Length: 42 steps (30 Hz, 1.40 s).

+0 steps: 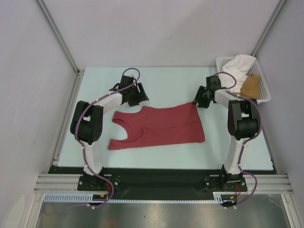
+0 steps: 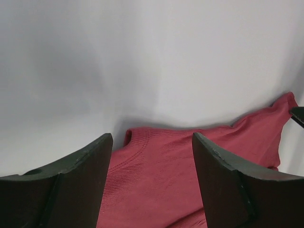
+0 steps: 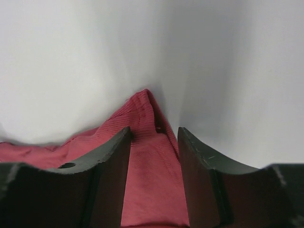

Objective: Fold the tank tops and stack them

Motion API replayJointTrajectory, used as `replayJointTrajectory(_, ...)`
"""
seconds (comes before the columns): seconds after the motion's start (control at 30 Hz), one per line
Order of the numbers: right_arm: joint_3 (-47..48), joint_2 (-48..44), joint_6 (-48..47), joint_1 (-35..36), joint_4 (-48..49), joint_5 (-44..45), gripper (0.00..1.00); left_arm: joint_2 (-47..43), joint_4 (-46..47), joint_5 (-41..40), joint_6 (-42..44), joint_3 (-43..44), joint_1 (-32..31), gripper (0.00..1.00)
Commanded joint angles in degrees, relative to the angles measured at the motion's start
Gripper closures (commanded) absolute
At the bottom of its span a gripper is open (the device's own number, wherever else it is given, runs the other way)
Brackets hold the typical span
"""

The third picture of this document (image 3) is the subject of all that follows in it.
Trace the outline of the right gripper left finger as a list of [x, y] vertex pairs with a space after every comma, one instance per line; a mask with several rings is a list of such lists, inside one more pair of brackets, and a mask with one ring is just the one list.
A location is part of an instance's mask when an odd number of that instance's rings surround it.
[[121, 225], [131, 129], [58, 168], [0, 165], [3, 228], [118, 228]]

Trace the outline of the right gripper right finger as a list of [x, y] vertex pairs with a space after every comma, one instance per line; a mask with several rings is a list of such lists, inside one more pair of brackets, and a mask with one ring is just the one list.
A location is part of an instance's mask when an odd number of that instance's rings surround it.
[[200, 141], [184, 127], [178, 148], [192, 228], [301, 228], [304, 166], [257, 169]]

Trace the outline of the red tank top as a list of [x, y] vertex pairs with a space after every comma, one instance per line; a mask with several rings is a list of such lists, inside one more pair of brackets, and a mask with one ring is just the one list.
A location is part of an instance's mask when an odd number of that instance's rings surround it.
[[148, 89], [134, 94], [101, 126], [72, 136], [61, 146], [0, 145], [2, 162], [58, 167], [107, 142], [122, 128], [133, 139], [123, 203], [124, 228], [187, 228], [189, 219], [177, 139]]

